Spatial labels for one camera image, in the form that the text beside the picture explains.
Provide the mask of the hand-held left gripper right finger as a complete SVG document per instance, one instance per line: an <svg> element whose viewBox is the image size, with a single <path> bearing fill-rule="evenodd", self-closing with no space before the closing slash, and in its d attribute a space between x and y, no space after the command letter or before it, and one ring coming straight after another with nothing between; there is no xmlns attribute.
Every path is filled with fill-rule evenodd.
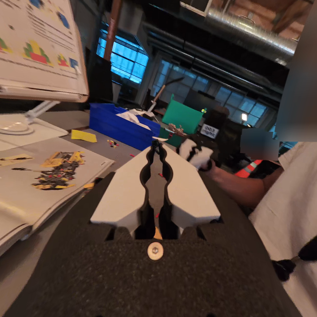
<svg viewBox="0 0 317 317"><path fill-rule="evenodd" d="M198 170L179 154L161 144L162 174L166 180L160 229L179 229L220 220L220 212Z"/></svg>

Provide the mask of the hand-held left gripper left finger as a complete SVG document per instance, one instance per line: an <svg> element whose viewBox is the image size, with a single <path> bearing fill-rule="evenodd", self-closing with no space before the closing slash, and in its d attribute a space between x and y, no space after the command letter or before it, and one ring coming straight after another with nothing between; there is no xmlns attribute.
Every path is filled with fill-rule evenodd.
<svg viewBox="0 0 317 317"><path fill-rule="evenodd" d="M146 148L114 173L95 212L90 218L93 224L109 224L116 227L138 227L141 213L149 203L147 181L151 177L154 149Z"/></svg>

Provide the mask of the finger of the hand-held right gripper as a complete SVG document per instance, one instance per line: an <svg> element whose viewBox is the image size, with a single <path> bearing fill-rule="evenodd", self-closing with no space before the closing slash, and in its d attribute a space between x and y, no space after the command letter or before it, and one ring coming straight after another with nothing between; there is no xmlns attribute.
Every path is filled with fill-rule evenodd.
<svg viewBox="0 0 317 317"><path fill-rule="evenodd" d="M193 149L193 156L191 158L191 164L197 170L210 170L212 168L212 154L213 150L202 146Z"/></svg>
<svg viewBox="0 0 317 317"><path fill-rule="evenodd" d="M195 155L195 142L191 139L185 139L179 146L179 156L181 156L186 161L190 161Z"/></svg>

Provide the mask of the person's right forearm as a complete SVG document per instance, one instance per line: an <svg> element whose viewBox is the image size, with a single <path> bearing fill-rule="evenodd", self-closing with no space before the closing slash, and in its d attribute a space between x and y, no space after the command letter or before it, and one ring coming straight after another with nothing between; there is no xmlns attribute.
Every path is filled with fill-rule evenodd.
<svg viewBox="0 0 317 317"><path fill-rule="evenodd" d="M264 179L241 178L213 165L207 175L237 204L254 209L283 172L279 167Z"/></svg>

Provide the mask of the orange traffic cone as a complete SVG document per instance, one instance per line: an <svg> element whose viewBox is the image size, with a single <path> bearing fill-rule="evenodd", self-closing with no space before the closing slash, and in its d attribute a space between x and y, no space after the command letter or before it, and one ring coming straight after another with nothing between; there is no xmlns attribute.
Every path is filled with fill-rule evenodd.
<svg viewBox="0 0 317 317"><path fill-rule="evenodd" d="M262 162L263 160L254 160L249 165L247 165L245 168L239 170L234 175L238 176L240 178L248 178L250 174L257 168L257 166Z"/></svg>

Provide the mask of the scattered small toy brick pieces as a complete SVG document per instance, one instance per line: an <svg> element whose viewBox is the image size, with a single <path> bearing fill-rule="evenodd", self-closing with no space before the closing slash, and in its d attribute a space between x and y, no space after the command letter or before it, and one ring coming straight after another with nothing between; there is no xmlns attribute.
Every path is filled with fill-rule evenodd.
<svg viewBox="0 0 317 317"><path fill-rule="evenodd" d="M129 145L118 143L114 140L107 140L107 143L109 144L111 154L113 154L116 158L134 158L136 156L134 148Z"/></svg>

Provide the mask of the yellow paper piece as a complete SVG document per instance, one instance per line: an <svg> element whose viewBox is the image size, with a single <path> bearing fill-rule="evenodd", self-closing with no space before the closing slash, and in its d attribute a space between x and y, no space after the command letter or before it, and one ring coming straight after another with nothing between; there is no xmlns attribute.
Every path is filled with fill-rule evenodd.
<svg viewBox="0 0 317 317"><path fill-rule="evenodd" d="M72 140L82 140L90 143L97 143L97 137L95 134L87 133L81 130L71 130L71 139Z"/></svg>

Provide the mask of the blue storage bin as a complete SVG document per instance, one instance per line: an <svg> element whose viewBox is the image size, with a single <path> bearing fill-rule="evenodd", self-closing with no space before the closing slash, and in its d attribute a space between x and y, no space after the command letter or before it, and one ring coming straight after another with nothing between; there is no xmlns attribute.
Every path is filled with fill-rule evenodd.
<svg viewBox="0 0 317 317"><path fill-rule="evenodd" d="M128 110L116 107L114 104L90 103L89 127L140 151L151 146L152 137L160 135L160 124L138 115L140 123L151 129L147 130L116 116L125 111Z"/></svg>

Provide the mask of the open instruction booklet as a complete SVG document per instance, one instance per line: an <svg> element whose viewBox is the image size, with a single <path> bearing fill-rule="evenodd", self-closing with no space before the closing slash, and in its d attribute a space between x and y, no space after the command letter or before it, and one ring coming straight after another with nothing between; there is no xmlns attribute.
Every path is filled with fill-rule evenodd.
<svg viewBox="0 0 317 317"><path fill-rule="evenodd" d="M1 150L0 255L32 235L113 163L62 138Z"/></svg>

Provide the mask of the large paned window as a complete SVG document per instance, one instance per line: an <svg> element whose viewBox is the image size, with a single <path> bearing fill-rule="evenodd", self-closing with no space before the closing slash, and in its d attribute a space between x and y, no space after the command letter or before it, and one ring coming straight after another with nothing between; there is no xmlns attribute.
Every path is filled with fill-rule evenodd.
<svg viewBox="0 0 317 317"><path fill-rule="evenodd" d="M141 84L149 56L138 39L119 30L110 57L111 71L136 84Z"/></svg>

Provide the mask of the silver ventilation duct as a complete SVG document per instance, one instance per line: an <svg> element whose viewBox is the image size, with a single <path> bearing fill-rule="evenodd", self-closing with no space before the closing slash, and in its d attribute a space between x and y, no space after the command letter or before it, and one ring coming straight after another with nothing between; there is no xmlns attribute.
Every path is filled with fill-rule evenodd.
<svg viewBox="0 0 317 317"><path fill-rule="evenodd" d="M209 9L204 23L219 37L274 63L290 68L297 42L265 30L246 18Z"/></svg>

